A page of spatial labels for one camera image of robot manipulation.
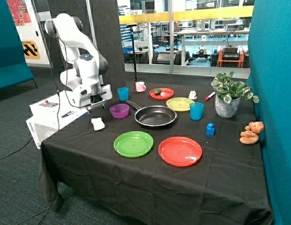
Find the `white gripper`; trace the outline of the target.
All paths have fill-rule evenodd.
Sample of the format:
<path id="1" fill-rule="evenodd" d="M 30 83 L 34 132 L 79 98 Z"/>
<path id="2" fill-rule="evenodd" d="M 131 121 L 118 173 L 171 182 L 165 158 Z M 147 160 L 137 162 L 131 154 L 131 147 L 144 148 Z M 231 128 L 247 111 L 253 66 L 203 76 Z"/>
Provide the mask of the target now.
<path id="1" fill-rule="evenodd" d="M 91 114 L 91 108 L 102 107 L 105 109 L 106 100 L 111 100 L 112 91 L 110 84 L 88 86 L 81 84 L 70 92 L 70 104 L 77 108 L 86 108 Z"/>

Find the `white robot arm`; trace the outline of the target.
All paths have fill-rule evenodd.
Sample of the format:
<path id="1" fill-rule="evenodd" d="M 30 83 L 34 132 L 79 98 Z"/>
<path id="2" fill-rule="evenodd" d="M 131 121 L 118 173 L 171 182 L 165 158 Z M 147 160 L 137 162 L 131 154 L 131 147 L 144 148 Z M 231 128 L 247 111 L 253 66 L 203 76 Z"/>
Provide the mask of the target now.
<path id="1" fill-rule="evenodd" d="M 66 98 L 71 106 L 90 111 L 104 106 L 112 98 L 112 91 L 102 80 L 107 60 L 81 30 L 80 19 L 68 14 L 45 21 L 45 31 L 58 38 L 64 60 L 73 66 L 60 74 L 61 82 L 69 88 Z"/>

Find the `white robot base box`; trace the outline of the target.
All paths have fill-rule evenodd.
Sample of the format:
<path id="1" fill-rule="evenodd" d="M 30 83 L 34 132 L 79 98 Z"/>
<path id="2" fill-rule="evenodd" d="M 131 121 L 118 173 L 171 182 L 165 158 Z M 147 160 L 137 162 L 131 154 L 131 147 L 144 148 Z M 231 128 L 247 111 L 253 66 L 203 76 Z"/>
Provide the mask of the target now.
<path id="1" fill-rule="evenodd" d="M 30 109 L 32 117 L 26 123 L 38 149 L 43 140 L 87 112 L 71 106 L 64 91 L 30 105 Z"/>

